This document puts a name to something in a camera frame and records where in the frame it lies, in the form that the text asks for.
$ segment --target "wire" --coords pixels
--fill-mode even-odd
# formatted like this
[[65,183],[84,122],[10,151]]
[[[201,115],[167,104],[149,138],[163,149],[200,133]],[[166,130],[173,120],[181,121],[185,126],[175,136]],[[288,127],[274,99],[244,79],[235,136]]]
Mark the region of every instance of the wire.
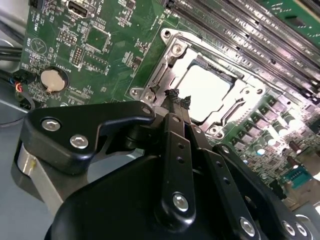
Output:
[[[27,92],[21,92],[20,94],[30,103],[30,105],[31,105],[30,111],[34,110],[36,108],[36,104],[33,101],[33,99],[31,98],[31,96]],[[14,121],[0,123],[0,128],[7,128],[7,127],[18,125],[18,124],[23,122],[24,117],[25,116],[20,117],[17,120],[14,120]]]
[[22,86],[21,86],[21,83],[16,83],[15,84],[15,90],[18,92],[18,93],[22,93]]
[[21,55],[0,53],[0,60],[3,60],[3,61],[20,62],[20,59],[21,59]]
[[4,23],[2,20],[0,20],[0,31],[2,31],[4,34],[6,34],[9,38],[16,41],[18,44],[23,45],[24,44],[24,36],[17,32],[15,29]]
[[0,53],[2,53],[2,54],[21,55],[22,48],[20,48],[20,47],[11,47],[11,46],[0,46]]

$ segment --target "screw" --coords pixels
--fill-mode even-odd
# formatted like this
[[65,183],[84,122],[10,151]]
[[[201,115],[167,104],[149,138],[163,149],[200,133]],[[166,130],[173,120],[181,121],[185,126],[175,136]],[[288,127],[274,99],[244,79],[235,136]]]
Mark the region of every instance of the screw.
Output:
[[223,151],[225,151],[227,154],[230,153],[229,149],[226,146],[222,146],[221,147]]
[[179,193],[173,195],[173,204],[181,212],[186,212],[189,208],[187,199]]
[[61,125],[57,120],[54,119],[46,119],[42,122],[42,127],[50,132],[55,132],[60,129]]
[[240,225],[242,229],[248,234],[250,237],[253,237],[256,234],[254,226],[244,217],[240,218]]
[[299,223],[295,223],[296,227],[298,228],[298,231],[303,235],[303,236],[307,236],[307,231],[305,230],[305,228],[303,226],[301,226]]
[[177,118],[176,116],[173,116],[172,118],[173,118],[173,120],[175,120],[177,123],[179,123],[179,122],[180,122],[180,119],[179,119],[179,118]]
[[183,52],[182,52],[182,46],[181,46],[180,44],[175,44],[175,45],[173,45],[171,51],[172,51],[173,55],[176,56],[176,57],[181,56],[182,53],[183,53]]
[[146,114],[150,114],[151,113],[151,111],[146,107],[143,107],[142,111],[144,111]]
[[296,232],[294,230],[294,228],[289,224],[287,223],[286,221],[282,221],[282,225],[284,227],[284,229],[292,236],[295,236],[296,235]]
[[138,91],[137,90],[132,90],[132,95],[133,96],[137,96],[138,95]]
[[88,139],[80,134],[72,136],[70,138],[70,143],[76,149],[85,149],[89,145]]
[[147,100],[151,101],[154,97],[153,97],[152,95],[149,95],[149,94],[148,94],[148,95],[145,96],[145,98],[146,98]]
[[200,129],[200,127],[198,127],[198,126],[195,126],[195,127],[194,127],[194,130],[195,130],[198,134],[201,133],[201,129]]

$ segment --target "black cable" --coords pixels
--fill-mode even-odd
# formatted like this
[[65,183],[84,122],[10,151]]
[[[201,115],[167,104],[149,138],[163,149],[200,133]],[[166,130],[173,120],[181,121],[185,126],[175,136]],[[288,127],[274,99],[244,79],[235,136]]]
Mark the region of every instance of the black cable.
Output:
[[21,55],[0,53],[0,61],[20,62]]
[[0,53],[2,53],[2,54],[21,55],[22,48],[20,48],[20,47],[11,47],[11,46],[0,46]]
[[[30,103],[30,105],[31,105],[30,111],[34,110],[36,108],[36,104],[33,101],[33,99],[31,98],[31,96],[27,92],[24,92],[24,91],[21,92],[20,94]],[[14,120],[14,121],[0,123],[0,128],[7,128],[7,127],[18,125],[19,123],[22,123],[23,120],[24,120],[24,116],[18,118],[17,120]]]
[[15,29],[4,23],[0,20],[0,31],[2,31],[4,34],[6,34],[9,38],[16,41],[18,44],[23,45],[24,44],[24,36],[17,32]]
[[12,74],[10,72],[0,69],[0,78],[6,80],[7,82],[10,82]]

